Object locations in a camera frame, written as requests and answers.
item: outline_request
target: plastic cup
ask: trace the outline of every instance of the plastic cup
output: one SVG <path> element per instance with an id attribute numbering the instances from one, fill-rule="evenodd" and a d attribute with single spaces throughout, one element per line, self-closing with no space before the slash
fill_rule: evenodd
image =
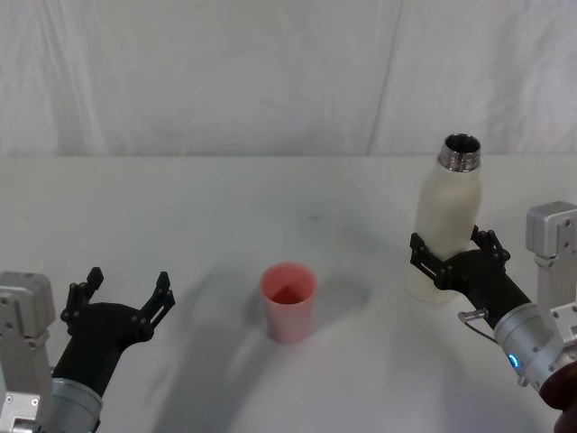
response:
<path id="1" fill-rule="evenodd" d="M 316 276 L 300 263 L 279 263 L 261 277 L 261 295 L 270 336 L 292 345 L 310 336 Z"/>

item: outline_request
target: white backdrop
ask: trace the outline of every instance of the white backdrop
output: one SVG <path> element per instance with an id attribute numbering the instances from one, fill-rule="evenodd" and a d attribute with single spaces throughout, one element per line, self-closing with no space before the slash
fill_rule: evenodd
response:
<path id="1" fill-rule="evenodd" d="M 577 150 L 574 0 L 4 0 L 2 154 Z"/>

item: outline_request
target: table surface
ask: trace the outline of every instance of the table surface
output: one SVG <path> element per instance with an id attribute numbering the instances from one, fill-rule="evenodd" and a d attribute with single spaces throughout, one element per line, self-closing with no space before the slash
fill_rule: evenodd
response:
<path id="1" fill-rule="evenodd" d="M 547 432 L 558 413 L 517 386 L 506 356 L 403 280 L 432 157 L 0 161 L 2 269 L 42 272 L 57 312 L 101 266 L 93 301 L 140 307 L 160 271 L 177 305 L 128 349 L 100 433 Z M 481 227 L 530 297 L 525 214 L 577 201 L 576 157 L 486 156 Z M 276 262 L 320 282 L 305 343 L 266 336 L 257 283 Z M 68 342 L 50 327 L 50 359 Z"/>

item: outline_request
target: water bottle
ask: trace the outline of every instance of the water bottle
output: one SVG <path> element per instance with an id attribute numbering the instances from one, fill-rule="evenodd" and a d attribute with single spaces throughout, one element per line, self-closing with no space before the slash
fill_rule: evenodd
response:
<path id="1" fill-rule="evenodd" d="M 449 135 L 435 166 L 421 186 L 415 231 L 441 260 L 464 251 L 481 203 L 481 144 L 468 134 Z M 411 265 L 408 291 L 418 299 L 440 303 L 456 295 L 439 290 L 433 281 Z"/>

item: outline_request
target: metal bracket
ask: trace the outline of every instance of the metal bracket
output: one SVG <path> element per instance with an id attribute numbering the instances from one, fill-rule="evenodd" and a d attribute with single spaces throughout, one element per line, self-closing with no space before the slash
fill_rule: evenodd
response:
<path id="1" fill-rule="evenodd" d="M 36 273 L 0 273 L 0 361 L 6 394 L 0 433 L 32 431 L 50 413 L 46 340 L 54 321 L 50 282 Z"/>
<path id="2" fill-rule="evenodd" d="M 463 323 L 473 322 L 473 320 L 479 320 L 482 318 L 486 318 L 489 315 L 489 312 L 486 309 L 475 309 L 474 311 L 461 311 L 457 317 Z"/>
<path id="3" fill-rule="evenodd" d="M 527 249 L 539 267 L 537 305 L 563 347 L 577 343 L 577 206 L 564 201 L 527 213 Z"/>

